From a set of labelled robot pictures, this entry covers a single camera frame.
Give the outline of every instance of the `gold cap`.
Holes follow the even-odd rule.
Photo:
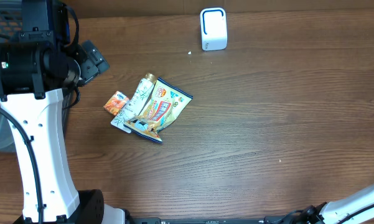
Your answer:
[[[153,83],[153,84],[155,84],[155,82],[156,82],[156,80],[157,80],[156,76],[154,76],[154,75],[151,74],[151,73],[147,73],[147,74],[145,75],[145,78],[146,78],[148,81],[150,81],[151,83]]]

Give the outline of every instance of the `gray basket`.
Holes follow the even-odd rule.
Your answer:
[[[22,28],[21,0],[0,1],[0,34],[14,35]],[[63,100],[63,107],[70,104],[73,94]],[[69,110],[62,111],[62,124],[65,132]],[[0,114],[0,151],[15,152],[14,139],[7,119]]]

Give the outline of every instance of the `wall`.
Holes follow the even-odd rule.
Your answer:
[[[205,7],[226,12],[374,8],[374,0],[64,0],[78,17],[198,14]]]

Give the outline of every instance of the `white box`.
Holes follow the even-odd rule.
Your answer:
[[[200,12],[203,50],[222,50],[227,46],[227,20],[224,9],[208,8]]]

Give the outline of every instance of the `brown wooden surface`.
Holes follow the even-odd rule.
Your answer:
[[[226,12],[370,9],[374,0],[64,0],[80,18],[199,14],[207,7]]]
[[[197,16],[83,19],[80,36],[111,69],[70,113],[77,189],[136,217],[250,218],[374,183],[374,10],[229,14],[217,52],[202,51]],[[103,109],[146,72],[194,96],[163,144]],[[0,153],[0,223],[21,212],[16,155]]]

